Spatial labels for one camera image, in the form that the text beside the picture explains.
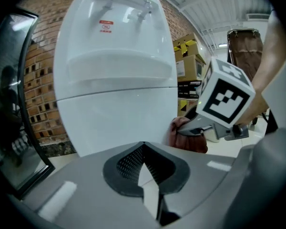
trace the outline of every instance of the cardboard box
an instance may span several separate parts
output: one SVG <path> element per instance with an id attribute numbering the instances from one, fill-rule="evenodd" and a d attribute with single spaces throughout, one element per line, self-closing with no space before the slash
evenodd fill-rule
<path id="1" fill-rule="evenodd" d="M 178 82 L 178 97 L 198 99 L 196 88 L 201 85 L 201 81 Z"/>
<path id="2" fill-rule="evenodd" d="M 175 40 L 173 42 L 173 46 L 176 62 L 180 61 L 184 57 L 196 55 L 203 64 L 206 64 L 203 57 L 204 53 L 202 52 L 202 47 L 194 33 Z"/>
<path id="3" fill-rule="evenodd" d="M 185 116 L 187 112 L 197 105 L 197 101 L 191 99 L 178 99 L 178 114 L 177 116 Z"/>
<path id="4" fill-rule="evenodd" d="M 187 56 L 177 61 L 177 81 L 187 82 L 202 80 L 203 67 L 203 63 L 199 61 L 196 55 Z"/>

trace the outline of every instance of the glass door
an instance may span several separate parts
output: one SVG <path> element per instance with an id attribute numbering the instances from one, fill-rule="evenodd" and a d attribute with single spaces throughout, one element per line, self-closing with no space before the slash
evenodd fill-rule
<path id="1" fill-rule="evenodd" d="M 37 19 L 16 8 L 0 25 L 0 170 L 18 198 L 54 169 L 33 134 L 24 102 L 24 61 Z"/>

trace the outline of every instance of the brick wall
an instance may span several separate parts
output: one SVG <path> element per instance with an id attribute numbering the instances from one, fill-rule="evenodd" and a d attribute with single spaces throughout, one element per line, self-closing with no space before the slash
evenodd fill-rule
<path id="1" fill-rule="evenodd" d="M 22 0 L 18 5 L 39 15 L 26 55 L 24 91 L 30 122 L 42 144 L 67 141 L 53 91 L 53 57 L 57 35 L 73 0 Z M 160 0 L 172 39 L 196 32 L 190 22 L 171 4 Z"/>

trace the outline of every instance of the white cube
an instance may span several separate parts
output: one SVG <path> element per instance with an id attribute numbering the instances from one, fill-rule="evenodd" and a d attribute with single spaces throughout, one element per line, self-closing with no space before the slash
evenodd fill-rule
<path id="1" fill-rule="evenodd" d="M 255 90 L 242 69 L 212 57 L 202 80 L 196 112 L 230 128 L 254 96 Z"/>

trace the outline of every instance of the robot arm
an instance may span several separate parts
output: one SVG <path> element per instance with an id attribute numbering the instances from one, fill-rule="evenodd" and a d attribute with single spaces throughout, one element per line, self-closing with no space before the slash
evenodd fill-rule
<path id="1" fill-rule="evenodd" d="M 196 92 L 199 95 L 197 115 L 178 130 L 180 134 L 199 135 L 213 128 L 218 139 L 235 140 L 249 136 L 246 126 L 235 125 L 255 96 L 243 70 L 212 58 Z"/>

